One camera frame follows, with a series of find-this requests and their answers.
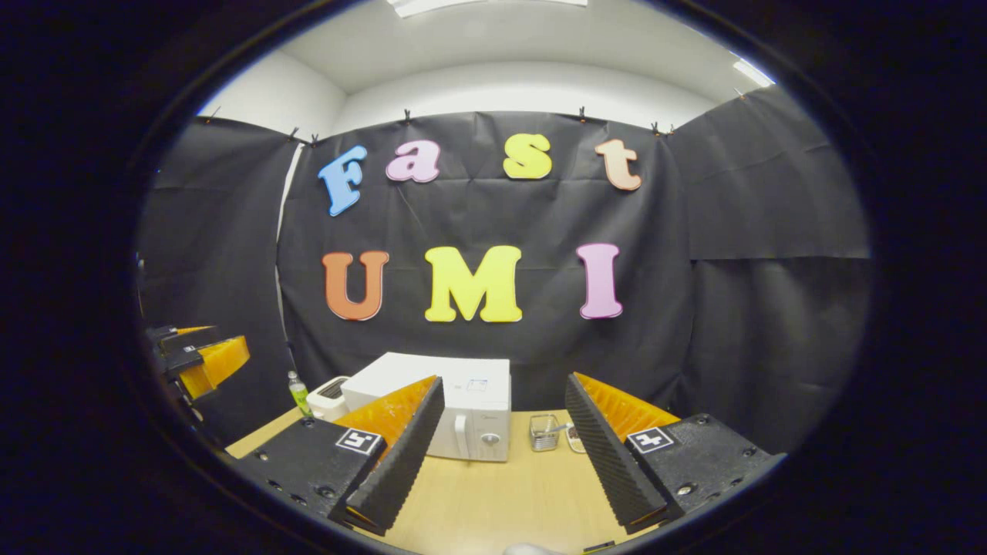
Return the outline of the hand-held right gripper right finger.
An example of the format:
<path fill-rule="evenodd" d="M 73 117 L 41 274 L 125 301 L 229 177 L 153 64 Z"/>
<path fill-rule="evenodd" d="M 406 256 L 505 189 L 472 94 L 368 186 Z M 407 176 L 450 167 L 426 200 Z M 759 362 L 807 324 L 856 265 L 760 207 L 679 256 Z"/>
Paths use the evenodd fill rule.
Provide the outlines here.
<path fill-rule="evenodd" d="M 783 460 L 712 415 L 686 418 L 575 372 L 565 408 L 627 533 L 723 501 Z"/>

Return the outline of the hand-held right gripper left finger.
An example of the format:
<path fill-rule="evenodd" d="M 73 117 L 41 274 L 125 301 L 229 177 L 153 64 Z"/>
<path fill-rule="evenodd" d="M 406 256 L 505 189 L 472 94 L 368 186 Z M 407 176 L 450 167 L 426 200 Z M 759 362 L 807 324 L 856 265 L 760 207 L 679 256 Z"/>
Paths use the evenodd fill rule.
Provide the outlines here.
<path fill-rule="evenodd" d="M 234 467 L 302 512 L 384 535 L 415 485 L 444 409 L 442 379 L 430 375 L 334 422 L 299 419 Z"/>

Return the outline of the white microwave oven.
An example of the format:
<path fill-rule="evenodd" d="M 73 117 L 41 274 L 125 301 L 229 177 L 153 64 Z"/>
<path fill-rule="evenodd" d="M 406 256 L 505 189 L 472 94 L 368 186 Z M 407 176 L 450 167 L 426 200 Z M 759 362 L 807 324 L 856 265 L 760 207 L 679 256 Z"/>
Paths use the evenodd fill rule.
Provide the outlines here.
<path fill-rule="evenodd" d="M 511 414 L 508 359 L 386 352 L 342 383 L 342 397 L 353 412 L 431 375 L 442 379 L 445 410 L 429 456 L 505 463 Z"/>

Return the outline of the white toaster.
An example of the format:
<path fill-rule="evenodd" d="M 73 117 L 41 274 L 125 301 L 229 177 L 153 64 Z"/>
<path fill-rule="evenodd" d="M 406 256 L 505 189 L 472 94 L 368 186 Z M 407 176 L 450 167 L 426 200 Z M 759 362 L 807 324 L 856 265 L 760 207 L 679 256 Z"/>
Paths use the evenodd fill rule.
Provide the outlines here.
<path fill-rule="evenodd" d="M 349 414 L 342 392 L 342 386 L 348 380 L 348 376 L 336 376 L 307 394 L 306 401 L 314 418 L 334 422 Z"/>

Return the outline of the ceiling light panel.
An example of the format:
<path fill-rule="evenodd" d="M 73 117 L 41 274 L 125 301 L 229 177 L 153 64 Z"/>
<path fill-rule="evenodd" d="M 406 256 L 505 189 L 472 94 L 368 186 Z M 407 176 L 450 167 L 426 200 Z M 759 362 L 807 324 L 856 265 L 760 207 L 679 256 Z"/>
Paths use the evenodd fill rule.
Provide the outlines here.
<path fill-rule="evenodd" d="M 737 59 L 736 62 L 733 63 L 733 69 L 743 74 L 746 78 L 750 79 L 761 88 L 772 86 L 776 83 L 766 73 L 745 59 Z"/>
<path fill-rule="evenodd" d="M 589 0 L 386 0 L 386 3 L 402 19 L 465 5 L 491 5 L 505 2 L 533 2 L 536 4 L 565 5 L 578 8 L 586 8 L 589 4 Z"/>

